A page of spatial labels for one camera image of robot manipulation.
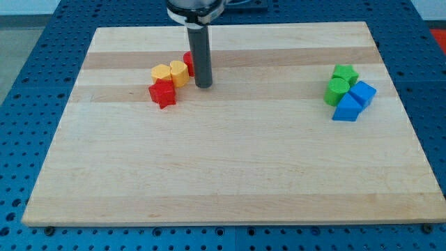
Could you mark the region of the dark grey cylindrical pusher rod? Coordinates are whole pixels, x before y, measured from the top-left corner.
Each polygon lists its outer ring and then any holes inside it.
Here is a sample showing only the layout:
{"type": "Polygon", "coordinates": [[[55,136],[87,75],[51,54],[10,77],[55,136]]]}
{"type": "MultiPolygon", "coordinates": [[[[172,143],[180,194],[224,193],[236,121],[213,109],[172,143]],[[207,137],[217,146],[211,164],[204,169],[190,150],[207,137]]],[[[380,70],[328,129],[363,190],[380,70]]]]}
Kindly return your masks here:
{"type": "Polygon", "coordinates": [[[200,89],[207,89],[213,84],[208,27],[188,28],[187,35],[194,67],[195,84],[200,89]]]}

